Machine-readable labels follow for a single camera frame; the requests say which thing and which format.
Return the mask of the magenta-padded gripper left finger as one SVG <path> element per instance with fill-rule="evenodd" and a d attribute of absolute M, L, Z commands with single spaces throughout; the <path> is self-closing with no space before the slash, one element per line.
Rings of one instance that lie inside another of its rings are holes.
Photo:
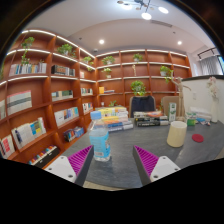
<path fill-rule="evenodd" d="M 70 156 L 60 156 L 46 168 L 46 171 L 78 186 L 82 186 L 85 182 L 93 153 L 94 148 L 90 145 Z"/>

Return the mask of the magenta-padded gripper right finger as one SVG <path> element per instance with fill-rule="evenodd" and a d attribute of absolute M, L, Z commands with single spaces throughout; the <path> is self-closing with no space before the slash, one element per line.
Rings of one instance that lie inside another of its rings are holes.
<path fill-rule="evenodd" d="M 143 186 L 180 170 L 167 156 L 158 157 L 136 145 L 133 157 Z"/>

